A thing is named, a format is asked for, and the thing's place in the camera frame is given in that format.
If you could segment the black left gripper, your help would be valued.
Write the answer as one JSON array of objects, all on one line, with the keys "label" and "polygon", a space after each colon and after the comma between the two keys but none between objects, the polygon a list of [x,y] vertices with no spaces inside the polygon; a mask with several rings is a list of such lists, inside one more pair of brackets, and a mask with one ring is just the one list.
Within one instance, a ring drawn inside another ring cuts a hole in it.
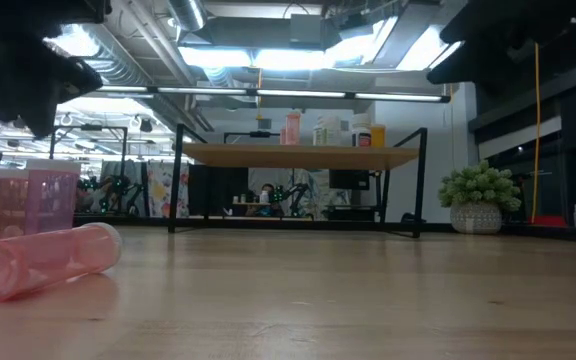
[{"label": "black left gripper", "polygon": [[0,0],[0,120],[21,118],[37,139],[54,131],[59,103],[95,92],[101,76],[44,40],[67,25],[100,24],[109,0]]}]

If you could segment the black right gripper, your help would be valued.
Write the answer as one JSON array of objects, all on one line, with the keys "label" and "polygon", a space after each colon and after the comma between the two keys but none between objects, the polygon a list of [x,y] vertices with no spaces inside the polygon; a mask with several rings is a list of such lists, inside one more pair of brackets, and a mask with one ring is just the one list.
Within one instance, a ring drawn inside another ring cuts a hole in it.
[{"label": "black right gripper", "polygon": [[505,83],[520,77],[538,49],[549,76],[576,67],[575,1],[474,1],[440,32],[448,44],[472,36],[427,75],[432,84]]}]

